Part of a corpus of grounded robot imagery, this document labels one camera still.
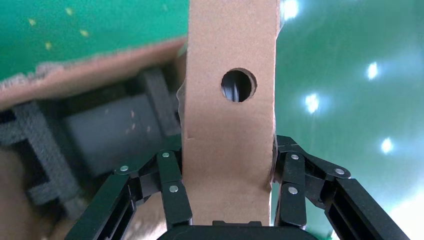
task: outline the green surface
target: green surface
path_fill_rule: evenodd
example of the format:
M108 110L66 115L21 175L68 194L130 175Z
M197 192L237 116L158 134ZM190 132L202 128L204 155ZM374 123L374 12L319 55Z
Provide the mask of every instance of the green surface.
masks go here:
M424 1L297 3L298 14L277 40L277 134L349 169L411 239L422 239ZM187 16L187 0L3 1L0 79L33 71L41 61L184 35ZM372 63L378 73L369 79ZM312 94L319 103L309 99L317 107L310 113L305 100ZM385 153L387 139L392 149ZM307 211L307 229L328 236L332 229L323 211L308 201Z
M1 3L0 80L18 72L33 72L39 62L72 60L156 43L185 35L188 28L188 0Z

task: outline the torn cardboard edge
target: torn cardboard edge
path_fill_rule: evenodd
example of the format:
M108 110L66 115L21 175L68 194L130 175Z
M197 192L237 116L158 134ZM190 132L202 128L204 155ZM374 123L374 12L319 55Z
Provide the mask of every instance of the torn cardboard edge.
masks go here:
M184 69L178 69L177 73L183 78L185 55L178 55L186 42L185 37L180 37L116 54L97 55L69 64L42 65L41 71L34 75L25 77L19 74L15 80L9 79L0 83L0 111L31 100L57 99L81 94L133 77L141 69L173 61L176 66L184 66Z

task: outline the circular hole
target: circular hole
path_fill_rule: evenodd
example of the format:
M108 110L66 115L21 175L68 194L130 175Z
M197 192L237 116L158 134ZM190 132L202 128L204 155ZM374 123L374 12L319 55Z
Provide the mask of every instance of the circular hole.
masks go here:
M221 81L224 96L236 103L241 103L253 96L257 87L253 74L243 68L235 68L228 71Z

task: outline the cardboard flap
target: cardboard flap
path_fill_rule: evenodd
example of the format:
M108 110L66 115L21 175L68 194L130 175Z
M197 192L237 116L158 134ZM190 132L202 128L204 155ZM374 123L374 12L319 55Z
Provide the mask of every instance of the cardboard flap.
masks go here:
M0 111L34 99L63 98L135 76L140 69L177 57L185 37L116 54L82 60L48 73L41 79L0 87Z
M190 2L183 177L196 225L269 225L279 2ZM248 77L243 102L223 94L229 71Z

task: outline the metal rivet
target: metal rivet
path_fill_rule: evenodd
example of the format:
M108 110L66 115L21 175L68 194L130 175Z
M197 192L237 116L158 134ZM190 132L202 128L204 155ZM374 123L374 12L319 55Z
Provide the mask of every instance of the metal rivet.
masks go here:
M128 170L128 166L127 165L123 165L123 166L120 167L120 171L121 172L125 172L127 170Z
M334 169L334 171L335 171L337 174L340 174L340 175L345 174L345 171L341 170L340 168L336 168L336 169Z
M175 186L175 185L172 185L172 186L169 187L169 191L171 193L176 193L176 192L178 192L178 187Z
M289 186L288 187L288 192L291 194L298 194L298 190L295 187Z

